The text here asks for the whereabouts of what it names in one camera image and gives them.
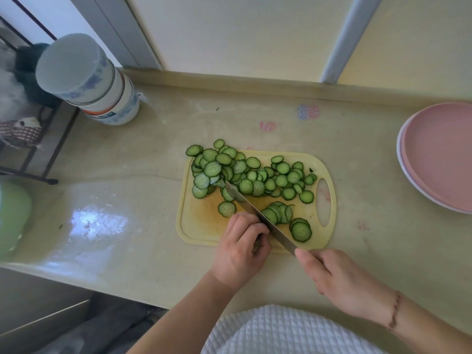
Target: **cutting board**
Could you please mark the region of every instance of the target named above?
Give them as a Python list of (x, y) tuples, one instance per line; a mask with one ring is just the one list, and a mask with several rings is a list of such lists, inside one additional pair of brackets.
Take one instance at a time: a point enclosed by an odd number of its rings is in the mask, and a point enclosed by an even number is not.
[[(313, 235), (307, 242), (298, 242), (292, 238), (288, 224), (277, 225), (279, 230), (292, 241), (297, 247), (304, 248), (305, 250), (319, 249), (327, 245), (329, 239), (334, 230), (334, 224), (336, 222), (336, 194), (334, 191), (334, 184), (326, 166), (313, 155), (305, 153), (288, 153), (288, 152), (273, 152), (273, 151), (257, 151), (257, 150), (244, 150), (242, 151), (248, 157), (256, 157), (260, 160), (262, 166), (270, 166), (270, 158), (275, 155), (282, 155), (284, 161), (292, 165), (296, 161), (301, 161), (304, 165), (305, 174), (309, 174), (309, 168), (313, 170), (313, 173), (318, 177), (313, 185), (306, 185), (305, 190), (310, 190), (316, 196), (316, 189), (318, 182), (321, 179), (325, 179), (329, 195), (331, 197), (331, 211), (327, 226), (322, 226), (318, 218), (318, 212), (316, 209), (316, 198), (311, 204), (304, 204), (295, 196), (293, 200), (287, 201), (280, 197), (252, 197), (248, 196), (247, 199), (259, 210), (262, 210), (268, 206), (271, 202), (281, 201), (287, 205), (294, 204), (295, 208), (293, 211), (292, 219), (297, 217), (308, 220), (311, 226)], [(191, 244), (204, 244), (210, 246), (216, 246), (220, 236), (225, 232), (228, 224), (227, 218), (224, 218), (218, 213), (218, 204), (223, 200), (220, 188), (205, 196), (203, 199), (197, 199), (192, 195), (193, 187), (193, 176), (190, 166), (192, 164), (193, 157), (189, 157), (184, 178), (182, 181), (182, 190), (180, 191), (180, 201), (177, 212), (176, 227), (180, 237)], [(237, 202), (236, 211), (244, 211)], [(281, 244), (275, 239), (271, 238), (270, 243), (272, 244), (272, 252), (288, 253)]]

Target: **knife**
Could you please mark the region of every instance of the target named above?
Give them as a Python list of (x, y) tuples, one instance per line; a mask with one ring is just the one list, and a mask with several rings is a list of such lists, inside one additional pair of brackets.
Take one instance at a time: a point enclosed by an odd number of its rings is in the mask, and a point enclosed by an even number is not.
[(244, 208), (248, 213), (256, 215), (259, 220), (268, 227), (270, 234), (282, 245), (284, 248), (290, 252), (292, 256), (295, 256), (295, 250), (297, 246), (295, 246), (292, 241), (290, 241), (280, 230), (270, 222), (267, 217), (265, 217), (254, 205), (251, 204), (244, 196), (236, 190), (233, 185), (229, 182), (225, 181), (226, 184), (226, 191), (228, 192), (229, 196), (235, 199), (242, 208)]

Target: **stacked bowl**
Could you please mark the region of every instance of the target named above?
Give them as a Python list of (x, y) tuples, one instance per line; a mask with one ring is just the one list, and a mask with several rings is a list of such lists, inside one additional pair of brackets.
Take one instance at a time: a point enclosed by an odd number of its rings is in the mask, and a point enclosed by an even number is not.
[(125, 124), (139, 110), (133, 83), (83, 33), (66, 35), (47, 47), (39, 58), (36, 79), (46, 92), (104, 124)]
[(441, 103), (411, 116), (398, 133), (397, 156), (424, 196), (472, 214), (472, 104)]

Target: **bracelet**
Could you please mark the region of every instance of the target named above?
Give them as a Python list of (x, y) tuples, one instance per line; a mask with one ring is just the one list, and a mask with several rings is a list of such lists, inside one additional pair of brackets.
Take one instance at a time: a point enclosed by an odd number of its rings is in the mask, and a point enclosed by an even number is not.
[(400, 305), (400, 301), (402, 300), (402, 293), (397, 291), (397, 300), (395, 301), (395, 305), (393, 306), (393, 313), (392, 313), (392, 321), (388, 324), (386, 328), (389, 332), (393, 330), (397, 326), (397, 313), (398, 313), (398, 306)]

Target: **blue and white bowl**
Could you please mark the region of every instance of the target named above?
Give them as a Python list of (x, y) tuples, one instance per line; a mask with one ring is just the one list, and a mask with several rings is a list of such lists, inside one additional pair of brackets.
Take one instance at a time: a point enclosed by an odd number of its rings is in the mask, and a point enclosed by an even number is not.
[(132, 120), (138, 113), (138, 110), (138, 94), (133, 83), (125, 76), (125, 90), (123, 91), (123, 95), (118, 101), (118, 104), (105, 114), (99, 116), (86, 114), (86, 116), (103, 124), (121, 125)]
[(113, 67), (92, 37), (72, 33), (46, 48), (36, 67), (36, 79), (48, 93), (73, 104), (87, 104), (110, 89)]

